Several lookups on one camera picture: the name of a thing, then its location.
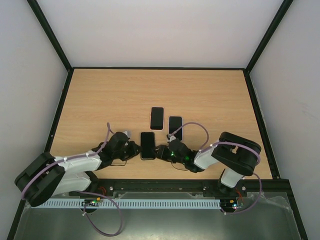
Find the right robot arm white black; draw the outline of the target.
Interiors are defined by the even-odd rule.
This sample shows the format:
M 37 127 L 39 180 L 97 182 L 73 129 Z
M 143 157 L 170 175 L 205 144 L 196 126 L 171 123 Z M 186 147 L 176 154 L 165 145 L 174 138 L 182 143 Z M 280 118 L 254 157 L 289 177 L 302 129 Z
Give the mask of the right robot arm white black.
M 261 161 L 261 150 L 258 143 L 225 131 L 217 142 L 200 150 L 192 150 L 179 139 L 173 138 L 168 145 L 155 148 L 155 157 L 173 164 L 182 164 L 192 173 L 203 172 L 214 164 L 222 163 L 226 169 L 220 176 L 218 191 L 229 196 L 243 177 L 254 174 L 255 167 Z

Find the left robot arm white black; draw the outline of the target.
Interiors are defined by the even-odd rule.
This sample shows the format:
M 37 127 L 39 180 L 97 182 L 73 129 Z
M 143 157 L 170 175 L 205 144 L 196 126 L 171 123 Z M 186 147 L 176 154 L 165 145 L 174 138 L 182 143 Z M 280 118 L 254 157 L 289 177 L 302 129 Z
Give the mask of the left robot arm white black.
M 109 140 L 81 154 L 53 156 L 41 153 L 14 180 L 21 198 L 32 207 L 52 196 L 70 192 L 101 193 L 95 171 L 110 167 L 114 160 L 126 162 L 141 152 L 141 147 L 126 132 L 116 132 Z

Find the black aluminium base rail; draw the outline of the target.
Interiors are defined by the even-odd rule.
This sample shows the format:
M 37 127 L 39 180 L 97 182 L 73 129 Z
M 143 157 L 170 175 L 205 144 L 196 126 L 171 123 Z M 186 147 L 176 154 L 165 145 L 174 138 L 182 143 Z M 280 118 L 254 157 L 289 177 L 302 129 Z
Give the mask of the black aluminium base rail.
M 227 199 L 245 197 L 247 193 L 258 193 L 259 181 L 240 180 L 235 188 L 223 186 L 219 180 L 160 180 L 160 179 L 99 179 L 86 192 L 114 196 L 124 192 L 160 192 L 160 193 L 201 193 L 204 197 Z

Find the black enclosure frame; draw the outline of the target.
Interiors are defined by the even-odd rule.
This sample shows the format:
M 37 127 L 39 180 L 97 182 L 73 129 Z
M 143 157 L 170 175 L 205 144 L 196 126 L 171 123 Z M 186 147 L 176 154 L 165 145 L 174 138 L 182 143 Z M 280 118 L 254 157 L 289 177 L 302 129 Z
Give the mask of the black enclosure frame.
M 129 66 L 94 66 L 93 69 L 116 69 L 116 70 L 171 70 L 171 71 L 191 71 L 191 70 L 206 70 L 206 71 L 243 71 L 244 79 L 247 85 L 248 93 L 250 96 L 251 104 L 253 107 L 253 111 L 255 114 L 255 118 L 257 121 L 257 125 L 259 128 L 260 136 L 262 137 L 263 146 L 266 149 L 266 156 L 268 160 L 268 164 L 272 164 L 270 166 L 271 172 L 274 173 L 272 176 L 272 180 L 263 180 L 262 183 L 266 185 L 266 189 L 270 191 L 276 191 L 277 187 L 280 184 L 287 184 L 289 185 L 290 182 L 287 179 L 281 179 L 280 173 L 278 170 L 277 162 L 271 147 L 270 139 L 267 133 L 266 125 L 263 120 L 261 107 L 258 104 L 257 94 L 254 91 L 253 83 L 250 77 L 250 73 L 253 70 L 254 66 L 256 65 L 258 59 L 262 55 L 263 51 L 265 50 L 267 44 L 269 43 L 270 39 L 272 38 L 274 32 L 276 31 L 277 27 L 281 23 L 282 19 L 286 15 L 287 11 L 289 10 L 290 6 L 292 5 L 292 0 L 284 0 L 279 9 L 277 10 L 272 22 L 270 23 L 268 29 L 266 30 L 265 34 L 263 35 L 262 40 L 260 41 L 257 49 L 255 50 L 252 58 L 250 59 L 248 65 L 245 68 L 239 67 L 129 67 Z M 65 80 L 65 84 L 63 86 L 63 90 L 61 93 L 61 97 L 57 106 L 57 110 L 54 115 L 53 123 L 49 132 L 49 136 L 45 145 L 45 150 L 49 150 L 52 146 L 52 142 L 56 133 L 56 129 L 60 120 L 60 116 L 62 113 L 62 109 L 65 103 L 65 99 L 68 93 L 68 89 L 71 83 L 71 78 L 74 73 L 75 69 L 79 67 L 72 67 L 70 62 L 68 61 L 67 56 L 65 55 L 58 39 L 56 38 L 49 22 L 47 21 L 45 14 L 43 13 L 39 3 L 36 0 L 29 0 L 28 4 L 32 9 L 35 17 L 37 18 L 38 22 L 40 23 L 42 29 L 44 30 L 45 34 L 47 35 L 51 45 L 53 46 L 54 50 L 56 51 L 60 61 L 64 65 L 67 70 L 67 77 Z

